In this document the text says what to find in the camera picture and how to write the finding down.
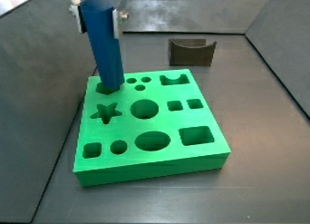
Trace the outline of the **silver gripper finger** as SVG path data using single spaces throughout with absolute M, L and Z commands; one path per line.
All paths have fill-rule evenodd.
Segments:
M 80 34 L 86 33 L 86 27 L 84 27 L 84 19 L 82 16 L 82 10 L 80 10 L 80 3 L 82 0 L 70 0 L 71 1 L 71 5 L 70 5 L 70 12 L 74 15 L 75 19 L 76 19 L 76 25 L 78 25 L 78 32 Z
M 119 0 L 117 8 L 113 10 L 113 23 L 114 23 L 114 38 L 119 39 L 122 36 L 122 25 L 125 20 L 129 18 L 129 13 L 126 12 L 126 1 Z

